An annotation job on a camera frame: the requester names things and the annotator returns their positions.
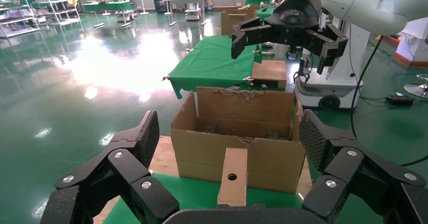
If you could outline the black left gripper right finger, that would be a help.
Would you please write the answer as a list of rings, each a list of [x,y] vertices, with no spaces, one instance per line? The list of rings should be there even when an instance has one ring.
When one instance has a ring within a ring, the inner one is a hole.
[[[303,208],[333,223],[349,195],[361,198],[384,223],[427,223],[426,180],[365,148],[351,132],[303,111],[299,141],[321,173]]]

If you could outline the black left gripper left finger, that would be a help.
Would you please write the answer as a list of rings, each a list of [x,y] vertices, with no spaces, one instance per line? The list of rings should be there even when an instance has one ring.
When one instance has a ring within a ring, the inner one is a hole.
[[[137,127],[117,132],[99,155],[58,178],[41,223],[93,223],[117,196],[140,223],[163,223],[180,207],[149,171],[158,141],[158,115],[149,110]]]

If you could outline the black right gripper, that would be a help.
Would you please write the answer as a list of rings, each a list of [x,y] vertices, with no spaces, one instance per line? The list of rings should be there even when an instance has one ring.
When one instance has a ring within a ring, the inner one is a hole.
[[[231,58],[237,59],[248,45],[264,42],[302,46],[318,56],[316,72],[321,75],[343,55],[348,42],[332,24],[318,31],[321,11],[320,0],[283,0],[264,22],[253,17],[234,25]]]

